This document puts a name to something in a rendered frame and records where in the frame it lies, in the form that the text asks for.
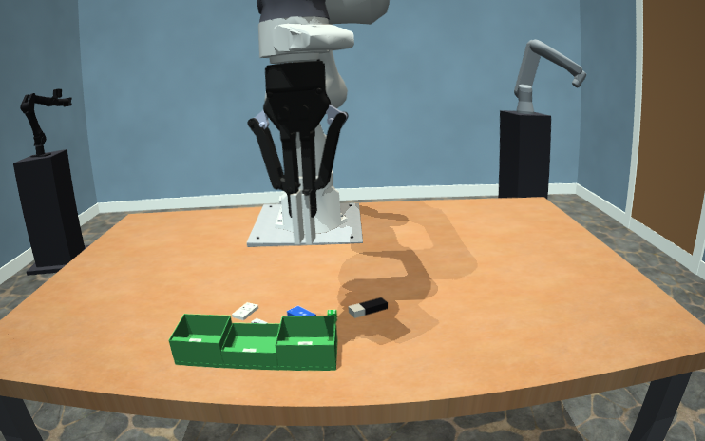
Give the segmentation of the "green three-compartment bin rack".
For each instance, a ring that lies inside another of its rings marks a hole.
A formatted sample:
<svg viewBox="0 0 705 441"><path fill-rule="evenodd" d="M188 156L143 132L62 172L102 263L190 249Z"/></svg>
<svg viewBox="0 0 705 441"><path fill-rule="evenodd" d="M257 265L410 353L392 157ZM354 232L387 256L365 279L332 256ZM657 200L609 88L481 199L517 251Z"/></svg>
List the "green three-compartment bin rack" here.
<svg viewBox="0 0 705 441"><path fill-rule="evenodd" d="M183 314L168 341L175 365L336 371L335 322L335 316L283 316L280 325L232 323L231 316Z"/></svg>

